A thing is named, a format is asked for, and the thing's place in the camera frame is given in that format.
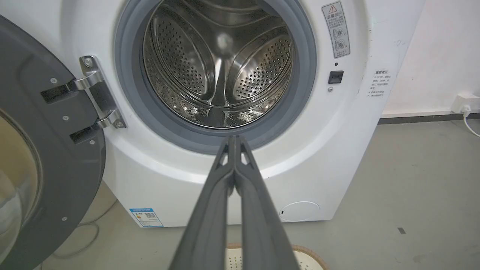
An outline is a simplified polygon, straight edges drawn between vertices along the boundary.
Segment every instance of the washing machine door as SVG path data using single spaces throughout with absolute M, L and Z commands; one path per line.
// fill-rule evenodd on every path
M 105 139 L 87 93 L 0 16 L 0 269 L 31 270 L 80 222 L 100 185 Z

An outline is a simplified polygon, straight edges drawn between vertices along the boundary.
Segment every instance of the warning label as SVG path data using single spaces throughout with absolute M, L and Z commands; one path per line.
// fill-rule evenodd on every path
M 130 208 L 130 212 L 144 228 L 163 227 L 162 222 L 151 208 Z
M 330 31 L 333 56 L 338 58 L 350 54 L 347 22 L 340 1 L 322 7 L 324 17 Z
M 392 76 L 388 70 L 377 70 L 373 75 L 372 84 L 367 97 L 381 98 L 386 94 L 387 86 L 390 84 Z

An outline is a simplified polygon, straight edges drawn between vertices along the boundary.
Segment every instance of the blue label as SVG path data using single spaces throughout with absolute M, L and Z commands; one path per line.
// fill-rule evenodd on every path
M 130 208 L 130 212 L 144 228 L 163 227 L 152 208 Z

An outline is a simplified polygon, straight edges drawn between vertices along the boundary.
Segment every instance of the front-loading washing machine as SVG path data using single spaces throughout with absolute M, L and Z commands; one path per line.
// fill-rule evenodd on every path
M 140 227 L 185 226 L 228 135 L 282 221 L 331 219 L 423 4 L 0 1 L 1 267 L 49 256 L 102 179 Z

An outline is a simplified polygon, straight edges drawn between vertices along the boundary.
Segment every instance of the gray floor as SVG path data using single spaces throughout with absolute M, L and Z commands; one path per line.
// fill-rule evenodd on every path
M 480 121 L 471 120 L 480 131 Z M 463 122 L 378 126 L 331 221 L 285 224 L 291 243 L 332 270 L 480 269 L 480 138 Z M 102 187 L 86 220 L 114 200 Z M 44 270 L 167 269 L 182 228 L 141 229 L 116 206 L 93 246 Z M 398 227 L 405 230 L 400 234 Z M 87 242 L 80 228 L 58 253 Z M 240 241 L 240 227 L 228 229 Z

